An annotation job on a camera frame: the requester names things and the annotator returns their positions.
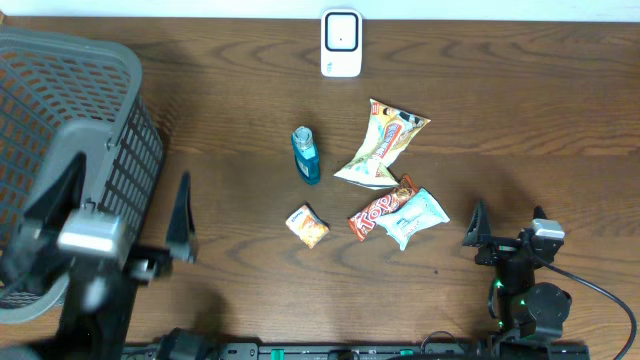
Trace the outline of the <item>beige snack bag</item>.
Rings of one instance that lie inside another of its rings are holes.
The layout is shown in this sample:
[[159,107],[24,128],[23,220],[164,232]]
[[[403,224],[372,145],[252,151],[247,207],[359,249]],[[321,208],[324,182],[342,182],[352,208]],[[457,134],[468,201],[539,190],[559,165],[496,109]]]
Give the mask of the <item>beige snack bag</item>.
[[368,128],[353,159],[334,176],[368,189],[398,185],[389,167],[431,120],[370,100]]

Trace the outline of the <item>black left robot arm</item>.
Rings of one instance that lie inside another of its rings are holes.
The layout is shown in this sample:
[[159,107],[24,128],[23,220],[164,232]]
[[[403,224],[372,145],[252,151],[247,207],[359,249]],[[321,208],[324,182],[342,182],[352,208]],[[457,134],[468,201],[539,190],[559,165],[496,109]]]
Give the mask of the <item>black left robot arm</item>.
[[139,287],[197,258],[191,176],[184,173],[163,248],[140,245],[122,217],[81,203],[87,172],[77,153],[31,205],[1,257],[1,296],[33,290],[35,302],[1,312],[4,324],[30,321],[62,301],[54,337],[4,347],[4,359],[118,359]]

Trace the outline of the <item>red Top chocolate bar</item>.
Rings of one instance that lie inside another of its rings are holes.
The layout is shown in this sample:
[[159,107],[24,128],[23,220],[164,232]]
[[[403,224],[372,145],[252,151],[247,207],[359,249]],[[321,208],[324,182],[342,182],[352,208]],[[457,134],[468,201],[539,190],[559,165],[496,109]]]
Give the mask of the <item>red Top chocolate bar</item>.
[[380,217],[399,210],[406,202],[413,198],[419,188],[408,174],[405,174],[399,185],[388,194],[372,201],[361,211],[348,219],[348,225],[360,242],[364,241],[368,233],[373,230]]

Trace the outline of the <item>blue mouthwash bottle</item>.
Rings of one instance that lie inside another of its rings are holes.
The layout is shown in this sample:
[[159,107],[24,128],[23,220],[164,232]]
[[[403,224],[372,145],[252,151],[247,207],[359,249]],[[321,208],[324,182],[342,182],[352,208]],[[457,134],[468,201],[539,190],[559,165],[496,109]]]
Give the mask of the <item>blue mouthwash bottle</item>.
[[320,181],[319,152],[312,131],[305,126],[298,127],[291,135],[296,168],[301,178],[309,185]]

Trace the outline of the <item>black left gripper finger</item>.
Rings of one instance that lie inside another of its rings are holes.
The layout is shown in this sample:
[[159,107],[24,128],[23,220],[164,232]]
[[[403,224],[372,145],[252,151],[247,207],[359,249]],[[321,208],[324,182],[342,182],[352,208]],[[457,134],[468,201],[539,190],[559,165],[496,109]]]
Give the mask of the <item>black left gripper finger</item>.
[[190,264],[196,262],[198,246],[191,210],[191,175],[188,171],[181,177],[166,234],[166,245],[173,258]]
[[24,219],[59,233],[70,213],[80,207],[86,176],[86,154],[77,153],[61,175],[25,211]]

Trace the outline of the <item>small orange snack box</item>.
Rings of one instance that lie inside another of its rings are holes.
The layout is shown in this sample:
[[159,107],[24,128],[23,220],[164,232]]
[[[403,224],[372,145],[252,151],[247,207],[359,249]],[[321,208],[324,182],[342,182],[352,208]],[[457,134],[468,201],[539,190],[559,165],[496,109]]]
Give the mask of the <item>small orange snack box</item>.
[[329,233],[329,227],[308,205],[302,205],[292,213],[285,224],[310,249],[313,249]]

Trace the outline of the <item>light blue snack packet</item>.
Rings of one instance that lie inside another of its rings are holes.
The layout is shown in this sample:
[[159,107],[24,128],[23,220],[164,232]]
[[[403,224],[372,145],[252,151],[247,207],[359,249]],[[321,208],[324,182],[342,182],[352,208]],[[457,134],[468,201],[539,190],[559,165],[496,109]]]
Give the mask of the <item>light blue snack packet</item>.
[[439,202],[430,192],[421,188],[399,210],[379,217],[377,224],[382,226],[398,243],[399,249],[404,251],[416,232],[449,221],[449,216]]

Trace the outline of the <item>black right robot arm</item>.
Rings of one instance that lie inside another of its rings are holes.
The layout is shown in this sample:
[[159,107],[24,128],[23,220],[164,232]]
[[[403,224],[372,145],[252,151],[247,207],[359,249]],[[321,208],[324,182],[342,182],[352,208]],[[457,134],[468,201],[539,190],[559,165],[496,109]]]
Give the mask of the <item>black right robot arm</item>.
[[485,204],[476,204],[463,245],[478,250],[476,264],[495,269],[488,308],[500,330],[488,340],[492,355],[504,356],[515,346],[545,348],[562,336],[572,298],[556,285],[537,282],[535,271],[553,262],[564,237],[560,223],[540,206],[516,237],[494,236]]

